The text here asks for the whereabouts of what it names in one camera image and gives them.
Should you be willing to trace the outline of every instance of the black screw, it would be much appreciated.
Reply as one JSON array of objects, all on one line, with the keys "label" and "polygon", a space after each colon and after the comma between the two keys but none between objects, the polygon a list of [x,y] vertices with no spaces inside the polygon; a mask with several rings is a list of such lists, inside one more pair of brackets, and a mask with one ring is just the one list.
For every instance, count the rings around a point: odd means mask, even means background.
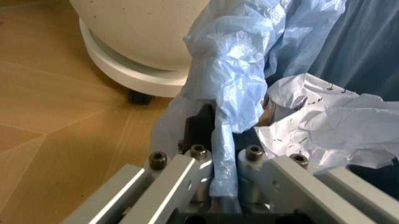
[{"label": "black screw", "polygon": [[303,168],[306,168],[307,165],[309,164],[309,161],[307,160],[307,158],[301,154],[291,154],[290,158]]},{"label": "black screw", "polygon": [[148,161],[150,163],[150,167],[153,170],[161,170],[166,167],[167,164],[167,156],[163,152],[153,152],[148,157]]},{"label": "black screw", "polygon": [[249,161],[258,161],[263,156],[263,149],[259,146],[252,145],[245,149],[245,155]]},{"label": "black screw", "polygon": [[203,160],[207,157],[207,149],[203,145],[192,145],[190,148],[190,156],[197,160]]}]

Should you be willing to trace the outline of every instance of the wooden floor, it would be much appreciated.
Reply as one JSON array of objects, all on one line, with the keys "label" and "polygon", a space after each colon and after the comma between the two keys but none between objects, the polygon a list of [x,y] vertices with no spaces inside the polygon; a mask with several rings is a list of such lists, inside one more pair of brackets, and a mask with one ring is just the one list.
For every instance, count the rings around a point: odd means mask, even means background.
[{"label": "wooden floor", "polygon": [[170,99],[130,104],[90,60],[68,1],[16,2],[0,8],[0,223],[59,223],[143,164]]}]

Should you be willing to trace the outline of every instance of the metal bar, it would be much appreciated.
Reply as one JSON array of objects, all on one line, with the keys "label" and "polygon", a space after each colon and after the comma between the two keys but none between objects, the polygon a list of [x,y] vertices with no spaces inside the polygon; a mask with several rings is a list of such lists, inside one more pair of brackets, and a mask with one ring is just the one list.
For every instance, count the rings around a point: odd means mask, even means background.
[{"label": "metal bar", "polygon": [[122,218],[124,210],[137,201],[151,182],[151,176],[143,168],[126,164],[72,212],[63,223],[117,223]]},{"label": "metal bar", "polygon": [[339,167],[314,175],[377,223],[399,223],[399,202],[347,169]]},{"label": "metal bar", "polygon": [[374,223],[287,156],[251,162],[242,150],[238,159],[240,175],[259,186],[274,212],[299,209],[316,223]]},{"label": "metal bar", "polygon": [[166,223],[175,208],[189,204],[200,182],[199,168],[195,159],[176,155],[120,223]]}]

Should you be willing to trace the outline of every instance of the black caster wheel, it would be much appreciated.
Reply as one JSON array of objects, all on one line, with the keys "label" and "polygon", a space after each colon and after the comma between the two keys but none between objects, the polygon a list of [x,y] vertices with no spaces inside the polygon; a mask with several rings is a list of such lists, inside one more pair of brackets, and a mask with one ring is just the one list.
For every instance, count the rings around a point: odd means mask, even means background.
[{"label": "black caster wheel", "polygon": [[154,97],[151,95],[147,95],[145,93],[137,92],[134,90],[130,90],[129,92],[129,100],[133,104],[137,105],[148,105]]}]

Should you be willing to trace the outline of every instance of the white paper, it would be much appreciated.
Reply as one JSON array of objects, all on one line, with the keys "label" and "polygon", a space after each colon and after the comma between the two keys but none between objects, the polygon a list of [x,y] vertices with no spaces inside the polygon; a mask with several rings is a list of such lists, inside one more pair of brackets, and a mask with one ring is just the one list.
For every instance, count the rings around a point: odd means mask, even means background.
[{"label": "white paper", "polygon": [[379,168],[399,155],[399,102],[358,95],[307,73],[282,78],[267,93],[293,110],[283,118],[276,110],[280,120],[256,128],[269,158],[301,153],[318,169]]}]

